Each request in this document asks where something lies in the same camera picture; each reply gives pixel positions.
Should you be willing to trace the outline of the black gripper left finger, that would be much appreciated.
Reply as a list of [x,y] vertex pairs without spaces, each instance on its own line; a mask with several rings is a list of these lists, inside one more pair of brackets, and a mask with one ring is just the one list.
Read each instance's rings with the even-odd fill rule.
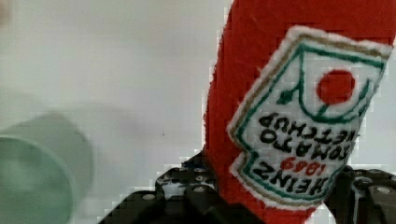
[[198,153],[159,176],[155,189],[127,196],[98,224],[265,224],[244,205],[226,203]]

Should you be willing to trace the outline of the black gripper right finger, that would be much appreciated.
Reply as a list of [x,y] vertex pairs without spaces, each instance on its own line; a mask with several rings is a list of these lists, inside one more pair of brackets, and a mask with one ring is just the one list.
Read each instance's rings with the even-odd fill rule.
[[324,203],[336,224],[396,224],[395,175],[346,166]]

